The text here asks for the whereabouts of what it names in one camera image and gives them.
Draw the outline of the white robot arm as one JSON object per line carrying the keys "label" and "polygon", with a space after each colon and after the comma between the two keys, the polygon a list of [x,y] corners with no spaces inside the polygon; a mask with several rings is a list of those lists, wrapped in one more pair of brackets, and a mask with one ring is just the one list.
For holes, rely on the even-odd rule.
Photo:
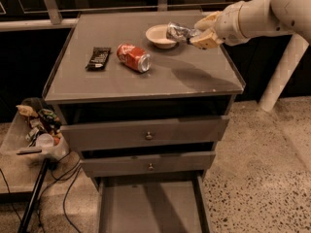
{"label": "white robot arm", "polygon": [[256,37],[298,34],[311,44],[311,0],[239,1],[199,20],[190,43],[200,49],[237,46]]}

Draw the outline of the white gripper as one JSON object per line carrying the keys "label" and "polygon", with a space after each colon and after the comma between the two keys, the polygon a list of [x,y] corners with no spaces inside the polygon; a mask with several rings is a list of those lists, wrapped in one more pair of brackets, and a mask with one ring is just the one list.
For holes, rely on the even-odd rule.
{"label": "white gripper", "polygon": [[222,12],[215,11],[194,25],[190,43],[201,50],[215,49],[220,44],[237,46],[249,41],[241,31],[239,16],[244,1],[227,6]]}

